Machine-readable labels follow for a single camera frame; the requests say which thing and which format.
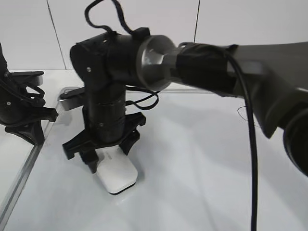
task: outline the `white object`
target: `white object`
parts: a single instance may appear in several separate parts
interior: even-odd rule
[[[96,150],[103,160],[97,166],[97,175],[106,190],[118,194],[135,184],[138,171],[119,146]]]

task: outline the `black cable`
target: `black cable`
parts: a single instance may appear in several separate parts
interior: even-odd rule
[[[237,114],[239,114],[240,118],[242,118],[243,120],[245,120],[246,122],[248,122],[248,120],[247,120],[246,118],[244,118],[244,117],[241,115],[241,113],[240,113],[240,110],[241,110],[242,108],[246,108],[246,106],[239,107],[239,108],[237,109]]]
[[[101,26],[98,26],[98,25],[95,25],[92,23],[92,21],[90,20],[90,17],[89,17],[89,11],[94,7],[96,6],[98,3],[102,2],[103,0],[95,0],[94,2],[92,2],[89,6],[86,7],[85,9],[85,18],[86,18],[86,21],[87,23],[93,27],[93,28],[101,28],[101,29],[104,29],[106,30],[109,34],[112,33],[112,29],[109,27],[109,26],[105,26],[105,25],[101,25]]]
[[[101,29],[104,29],[106,30],[109,34],[112,33],[112,29],[109,27],[109,26],[105,26],[105,25],[101,25],[101,26],[98,26],[98,25],[95,25],[92,23],[92,21],[90,20],[90,17],[89,17],[89,11],[94,7],[96,6],[97,4],[99,4],[100,2],[102,2],[104,0],[95,0],[94,2],[92,2],[89,6],[87,6],[87,8],[85,9],[85,18],[86,18],[86,21],[87,23],[93,27],[93,28],[101,28]],[[113,4],[115,5],[115,9],[116,9],[116,12],[117,12],[117,16],[118,16],[118,19],[120,21],[120,24],[122,26],[122,28],[129,34],[132,34],[132,30],[129,28],[129,26],[127,25],[127,23],[125,22],[125,18],[124,18],[124,14],[123,14],[123,10],[122,10],[122,7],[120,5],[120,3],[117,1],[117,0],[111,0],[113,2]]]
[[[160,91],[151,91],[151,90],[145,89],[145,88],[127,87],[127,86],[126,86],[126,90],[140,91],[140,92],[144,92],[144,93],[150,94],[149,96],[147,96],[147,97],[145,97],[145,98],[143,98],[143,99],[141,99],[141,100],[137,100],[137,101],[128,100],[128,101],[125,102],[125,103],[126,103],[126,106],[134,105],[134,106],[136,106],[137,108],[139,108],[139,109],[141,109],[141,110],[151,110],[151,109],[153,109],[153,108],[158,104],[158,102],[159,102],[158,93],[159,93]],[[140,105],[138,105],[138,103],[141,103],[141,102],[143,102],[143,101],[146,101],[146,100],[152,98],[153,96],[156,97],[156,100],[155,100],[155,102],[154,102],[153,104],[151,104],[151,105],[149,105],[149,106],[140,106]]]
[[[251,231],[257,231],[257,200],[258,200],[258,160],[257,160],[257,142],[256,142],[256,130],[253,115],[253,107],[251,102],[250,93],[247,87],[247,83],[244,79],[244,74],[241,67],[233,56],[225,49],[217,46],[208,46],[215,52],[219,52],[224,58],[231,64],[235,74],[237,75],[244,95],[244,101],[247,112],[247,122],[249,129],[250,140],[250,153],[251,153],[251,184],[252,184],[252,196],[251,196]]]
[[[123,14],[123,10],[121,7],[121,4],[117,1],[117,0],[111,0],[116,8],[116,12],[117,12],[117,16],[119,18],[120,24],[122,26],[122,28],[129,33],[130,35],[133,33],[133,31],[129,28],[129,26],[127,25],[127,23],[125,22],[125,18],[124,18],[124,14]]]
[[[15,85],[19,85],[19,87],[21,87],[21,88],[23,87],[22,85],[26,85],[27,87],[30,87],[33,90],[35,90],[36,92],[38,92],[38,94],[26,92],[26,95],[23,95],[23,94],[17,92],[15,89],[13,89],[11,86],[9,86],[1,77],[0,77],[0,85],[6,91],[8,91],[11,95],[13,95],[13,96],[15,96],[15,97],[17,97],[21,100],[24,100],[24,101],[30,103],[33,106],[41,106],[41,104],[42,104],[41,99],[44,97],[45,92],[41,88],[39,88],[39,87],[37,87],[37,86],[35,86],[31,83],[19,84],[19,83],[15,82]]]

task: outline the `cable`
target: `cable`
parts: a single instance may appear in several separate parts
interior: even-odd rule
[[[94,7],[96,6],[98,3],[102,2],[103,0],[95,0],[94,2],[92,2],[89,6],[86,7],[85,9],[85,18],[86,18],[86,21],[87,23],[93,27],[93,28],[101,28],[101,29],[104,29],[107,31],[107,33],[111,34],[112,33],[112,29],[109,27],[109,26],[105,26],[105,25],[102,25],[102,26],[98,26],[98,25],[95,25],[92,23],[92,21],[90,20],[90,17],[89,17],[89,11]]]
[[[237,114],[239,114],[240,118],[242,118],[243,120],[245,120],[246,122],[248,122],[248,120],[247,120],[246,118],[244,118],[244,116],[242,116],[241,113],[240,113],[240,110],[241,110],[242,108],[246,108],[246,106],[239,107],[239,108],[237,109]]]
[[[159,93],[160,91],[156,91],[156,92],[155,92],[155,91],[151,91],[151,90],[145,89],[145,88],[127,87],[127,86],[126,86],[126,90],[140,91],[140,92],[144,92],[144,93],[150,94],[149,96],[147,96],[147,97],[145,97],[145,98],[143,98],[143,99],[141,99],[141,100],[137,100],[137,101],[128,100],[128,101],[125,102],[125,103],[126,103],[126,106],[134,105],[134,106],[136,106],[137,108],[139,108],[139,109],[141,109],[141,110],[151,110],[151,109],[153,109],[154,107],[156,107],[157,104],[158,104],[158,102],[159,102],[158,93]],[[141,103],[141,102],[143,102],[143,101],[146,101],[146,100],[152,98],[153,96],[155,96],[155,97],[157,98],[153,104],[151,104],[151,105],[149,105],[149,106],[140,106],[140,105],[138,105],[138,103]]]
[[[95,25],[92,23],[92,21],[90,20],[90,17],[89,17],[89,12],[90,10],[96,6],[97,4],[99,4],[100,2],[102,2],[104,0],[95,0],[94,2],[92,2],[89,6],[87,6],[87,8],[85,9],[85,18],[86,18],[86,21],[87,23],[93,27],[93,28],[102,28],[104,30],[107,31],[107,33],[111,34],[113,31],[112,29],[109,27],[109,26],[105,26],[105,25],[101,25],[101,26],[98,26],[98,25]],[[132,30],[129,28],[129,26],[127,25],[126,21],[125,21],[125,18],[124,18],[124,14],[123,14],[123,10],[122,10],[122,7],[120,5],[120,3],[117,1],[117,0],[111,0],[113,2],[113,4],[115,5],[115,9],[116,9],[116,12],[117,12],[117,16],[118,16],[118,19],[120,21],[120,24],[122,26],[122,28],[129,34],[132,34]]]
[[[224,56],[224,58],[231,64],[235,74],[237,75],[244,95],[244,101],[246,105],[249,140],[250,140],[250,153],[251,153],[251,184],[252,184],[252,196],[251,196],[251,231],[257,231],[257,200],[258,200],[258,159],[257,159],[257,142],[256,142],[256,130],[253,116],[253,107],[251,102],[250,93],[247,87],[247,83],[244,79],[244,74],[241,67],[233,56],[223,48],[217,46],[208,46],[209,49],[213,49]]]
[[[34,86],[30,83],[18,84],[18,83],[15,82],[15,85],[19,85],[19,87],[21,87],[21,88],[23,88],[22,85],[26,85],[27,87],[30,87],[33,90],[37,91],[38,94],[28,93],[26,91],[25,95],[23,95],[23,94],[17,92],[15,89],[13,89],[11,86],[9,86],[2,78],[0,78],[0,85],[1,85],[1,87],[3,87],[6,91],[8,91],[13,96],[15,96],[15,97],[17,97],[21,100],[24,100],[24,101],[30,103],[33,106],[43,106],[42,103],[45,102],[42,99],[45,95],[45,92],[41,88]]]

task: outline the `white wall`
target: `white wall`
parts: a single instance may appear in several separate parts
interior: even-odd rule
[[[76,43],[104,33],[91,28],[85,21],[84,10],[92,0],[49,0],[55,27],[64,54],[65,64],[72,69],[70,48]],[[176,44],[193,41],[198,0],[120,0],[127,24],[132,28],[149,27],[152,34],[169,36]],[[125,33],[110,0],[101,2],[90,11],[95,24],[108,25]]]
[[[0,42],[9,69],[63,69],[45,0],[2,0]]]
[[[201,0],[196,42],[215,45],[308,41],[307,0]]]

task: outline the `black bracket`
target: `black bracket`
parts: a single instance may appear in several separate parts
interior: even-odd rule
[[[123,152],[128,155],[132,146],[140,138],[140,134],[136,128],[137,126],[145,125],[146,118],[141,112],[126,115],[124,132],[121,139],[113,143],[104,143],[91,135],[87,114],[87,110],[83,108],[85,129],[69,142],[63,144],[63,149],[68,159],[74,158],[75,153],[80,153],[83,162],[88,165],[92,173],[95,173],[99,161],[95,150],[119,145]]]
[[[16,135],[30,144],[42,144],[45,141],[41,120],[49,120],[54,122],[58,117],[58,113],[54,108],[47,107],[29,107],[27,116],[18,123],[0,124],[6,126],[7,133]]]

